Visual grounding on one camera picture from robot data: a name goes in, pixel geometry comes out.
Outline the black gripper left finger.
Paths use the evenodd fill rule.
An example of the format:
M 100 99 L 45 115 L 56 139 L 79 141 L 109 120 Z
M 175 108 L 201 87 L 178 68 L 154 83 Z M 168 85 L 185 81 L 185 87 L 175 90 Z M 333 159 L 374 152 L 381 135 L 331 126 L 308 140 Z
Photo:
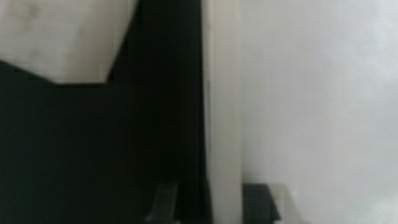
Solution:
M 178 184 L 162 183 L 157 188 L 146 224 L 180 224 L 177 220 Z

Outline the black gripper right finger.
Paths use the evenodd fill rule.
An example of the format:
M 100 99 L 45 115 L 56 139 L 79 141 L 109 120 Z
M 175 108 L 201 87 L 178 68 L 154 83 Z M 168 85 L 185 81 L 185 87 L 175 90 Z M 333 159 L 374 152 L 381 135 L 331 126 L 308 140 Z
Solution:
M 244 184 L 244 224 L 287 224 L 287 189 L 278 184 Z

